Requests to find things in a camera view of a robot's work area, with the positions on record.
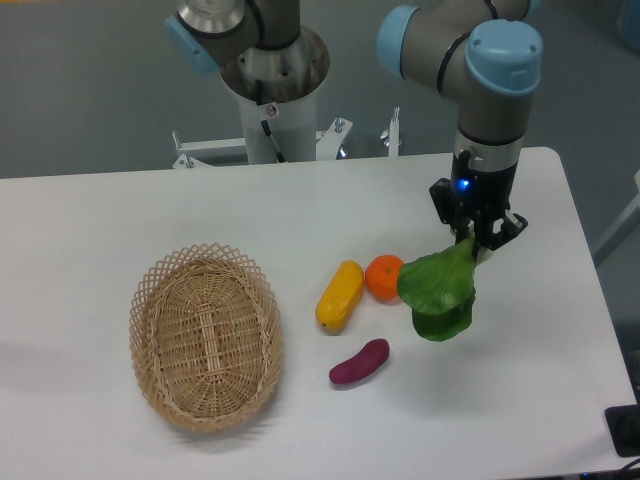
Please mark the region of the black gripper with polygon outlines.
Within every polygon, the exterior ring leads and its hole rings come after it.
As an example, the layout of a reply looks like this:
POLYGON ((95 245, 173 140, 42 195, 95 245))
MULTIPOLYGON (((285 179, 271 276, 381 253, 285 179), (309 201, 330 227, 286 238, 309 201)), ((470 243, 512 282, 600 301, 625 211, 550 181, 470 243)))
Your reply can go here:
POLYGON ((517 164, 485 172, 474 169, 476 160, 472 149, 454 154, 450 177, 436 181, 429 193, 455 244, 475 234, 481 247, 495 251, 528 227, 523 216, 511 211, 509 200, 517 164))

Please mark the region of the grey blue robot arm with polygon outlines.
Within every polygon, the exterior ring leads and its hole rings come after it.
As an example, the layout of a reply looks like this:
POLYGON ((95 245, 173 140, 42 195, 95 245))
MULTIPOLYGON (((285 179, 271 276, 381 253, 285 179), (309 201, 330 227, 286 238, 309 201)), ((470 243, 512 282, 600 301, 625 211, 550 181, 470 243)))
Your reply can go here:
MULTIPOLYGON (((401 5, 376 39, 381 65, 459 108, 451 174, 430 188, 457 240, 496 250, 525 228, 509 196, 541 78, 532 1, 401 5)), ((249 161, 313 161, 315 94, 330 57, 296 1, 182 1, 165 23, 189 65, 219 73, 239 101, 249 161)))

